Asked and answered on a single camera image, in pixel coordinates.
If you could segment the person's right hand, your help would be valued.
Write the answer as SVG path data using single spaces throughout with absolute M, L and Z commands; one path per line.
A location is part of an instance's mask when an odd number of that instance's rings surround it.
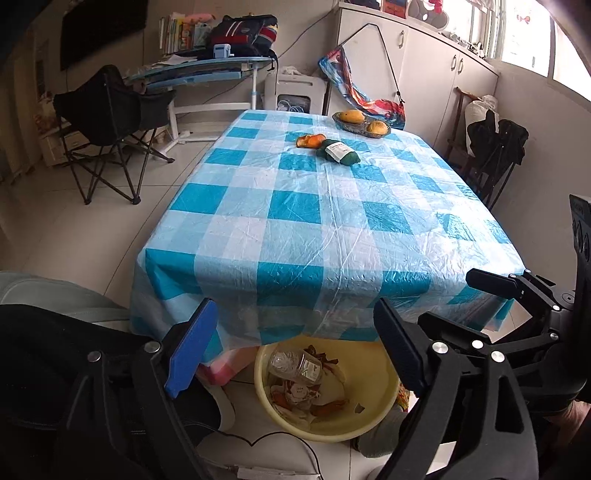
M 575 438 L 589 414 L 590 404 L 575 400 L 560 413 L 548 416 L 547 420 L 558 428 L 556 445 L 566 447 Z

